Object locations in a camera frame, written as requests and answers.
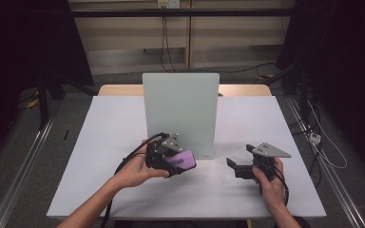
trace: gray floor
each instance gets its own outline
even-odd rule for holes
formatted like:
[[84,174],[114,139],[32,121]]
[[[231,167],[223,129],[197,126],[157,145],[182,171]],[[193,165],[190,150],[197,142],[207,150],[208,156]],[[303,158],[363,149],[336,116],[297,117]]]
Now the gray floor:
[[[232,69],[243,69],[248,66],[229,66],[213,68],[218,71],[228,71]],[[123,72],[112,74],[111,70],[105,75],[95,75],[95,88],[104,84],[134,84],[142,82],[142,72],[132,72],[123,69]],[[259,75],[275,74],[278,72],[271,66],[263,66],[259,69]],[[222,84],[253,84],[256,79],[255,70],[243,71],[241,73],[221,73]],[[279,83],[271,86],[271,91],[277,97],[282,113],[288,124],[295,123],[297,120],[293,115],[287,98],[282,95]],[[83,125],[87,114],[91,97],[79,91],[66,87],[67,96],[62,102],[49,101],[50,106],[60,103],[60,110],[55,118],[54,124],[48,134],[39,157],[33,165],[28,176],[28,181],[19,196],[7,227],[53,227],[59,223],[56,219],[46,217],[50,201],[55,194],[56,185],[61,179],[67,165],[67,160],[76,143],[78,134]],[[335,122],[330,118],[323,104],[320,104],[321,124],[333,140],[333,142],[344,152],[348,161],[348,167],[337,169],[336,172],[342,180],[344,186],[349,191],[350,196],[355,201],[356,206],[365,219],[365,163],[362,162],[354,151],[352,144],[343,139]],[[15,178],[17,170],[22,165],[24,157],[27,155],[39,126],[38,107],[21,110],[16,116],[16,121],[9,134],[0,146],[0,202],[7,193],[12,180]],[[298,126],[292,132],[299,131]],[[311,165],[313,154],[309,143],[306,142],[304,135],[294,136],[298,149],[307,167]],[[342,164],[343,159],[337,154],[335,148],[326,140],[322,139],[323,148],[328,154],[330,161]],[[319,177],[318,169],[315,167],[312,179]],[[312,227],[352,227],[347,215],[344,213],[341,203],[336,197],[331,184],[322,174],[321,183],[317,188],[324,208],[327,212],[326,218],[315,218],[308,220]],[[270,219],[253,220],[254,227],[272,227],[273,221]],[[201,227],[235,227],[234,223],[208,223],[198,224]],[[140,222],[135,227],[160,227],[159,224],[151,222]],[[179,227],[192,227],[184,223]]]

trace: hand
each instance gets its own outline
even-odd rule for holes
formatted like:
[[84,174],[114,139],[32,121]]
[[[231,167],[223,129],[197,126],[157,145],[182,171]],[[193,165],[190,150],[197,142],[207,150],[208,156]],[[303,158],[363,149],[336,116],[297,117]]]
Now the hand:
[[[277,165],[277,169],[280,171],[277,172],[277,174],[280,175],[281,173],[283,175],[283,163],[281,162],[281,160],[275,158],[275,164]],[[265,174],[256,166],[253,167],[253,172],[258,179],[258,181],[256,182],[261,183],[262,196],[265,200],[268,211],[272,214],[274,210],[285,207],[282,182],[278,178],[274,178],[273,180],[269,181],[266,178]]]
[[147,145],[136,152],[133,157],[112,179],[118,182],[119,187],[135,187],[151,178],[168,177],[168,172],[162,169],[150,169],[146,166]]

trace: white tabletop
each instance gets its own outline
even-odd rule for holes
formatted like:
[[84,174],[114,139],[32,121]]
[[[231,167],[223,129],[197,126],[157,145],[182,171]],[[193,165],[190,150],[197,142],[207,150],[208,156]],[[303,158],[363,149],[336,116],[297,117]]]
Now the white tabletop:
[[[63,219],[114,173],[146,136],[143,97],[95,97],[67,169],[48,210]],[[226,157],[251,164],[250,143],[270,143],[292,155],[282,159],[294,216],[326,216],[275,97],[220,97],[216,157],[170,179],[152,179],[122,190],[113,219],[256,219],[270,217],[252,180],[236,179]]]

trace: purple object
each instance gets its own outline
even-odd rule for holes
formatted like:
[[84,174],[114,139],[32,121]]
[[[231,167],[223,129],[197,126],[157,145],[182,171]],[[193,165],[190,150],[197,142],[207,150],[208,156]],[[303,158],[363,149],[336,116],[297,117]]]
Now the purple object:
[[166,158],[166,160],[174,167],[181,168],[184,171],[195,168],[197,166],[194,154],[191,150],[186,150],[173,157]]

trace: person's right hand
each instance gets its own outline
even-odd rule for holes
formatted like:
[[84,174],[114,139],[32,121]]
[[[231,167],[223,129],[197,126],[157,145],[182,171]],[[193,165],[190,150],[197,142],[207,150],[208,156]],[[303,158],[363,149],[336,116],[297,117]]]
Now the person's right hand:
[[[278,175],[283,175],[283,163],[280,159],[275,158],[275,164],[277,165],[277,169],[280,172],[277,172]],[[254,175],[257,177],[262,186],[262,196],[264,198],[266,207],[268,211],[272,214],[275,210],[278,210],[281,207],[286,207],[284,204],[284,189],[283,184],[278,178],[274,178],[269,181],[265,174],[257,168],[253,167]]]

